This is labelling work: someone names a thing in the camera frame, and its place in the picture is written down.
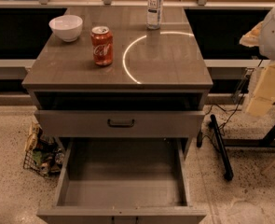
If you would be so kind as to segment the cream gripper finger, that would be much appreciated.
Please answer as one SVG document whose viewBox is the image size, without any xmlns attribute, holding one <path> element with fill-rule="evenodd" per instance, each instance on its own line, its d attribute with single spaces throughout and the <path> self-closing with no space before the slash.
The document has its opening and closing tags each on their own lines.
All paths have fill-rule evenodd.
<svg viewBox="0 0 275 224">
<path fill-rule="evenodd" d="M 244 112 L 253 117 L 266 115 L 275 103 L 275 62 L 257 67 L 250 78 Z"/>
<path fill-rule="evenodd" d="M 241 37 L 240 44 L 245 47 L 258 47 L 261 28 L 262 21 L 259 22 L 254 28 L 252 28 L 248 33 Z"/>
</svg>

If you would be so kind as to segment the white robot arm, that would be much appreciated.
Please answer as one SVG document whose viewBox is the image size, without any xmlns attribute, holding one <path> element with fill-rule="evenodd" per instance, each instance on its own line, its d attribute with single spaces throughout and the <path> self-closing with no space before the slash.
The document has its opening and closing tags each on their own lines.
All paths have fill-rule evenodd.
<svg viewBox="0 0 275 224">
<path fill-rule="evenodd" d="M 240 44 L 245 47 L 259 47 L 259 53 L 270 59 L 270 63 L 264 68 L 255 70 L 244 108 L 245 113 L 261 117 L 275 103 L 275 7 L 250 32 L 241 37 Z"/>
</svg>

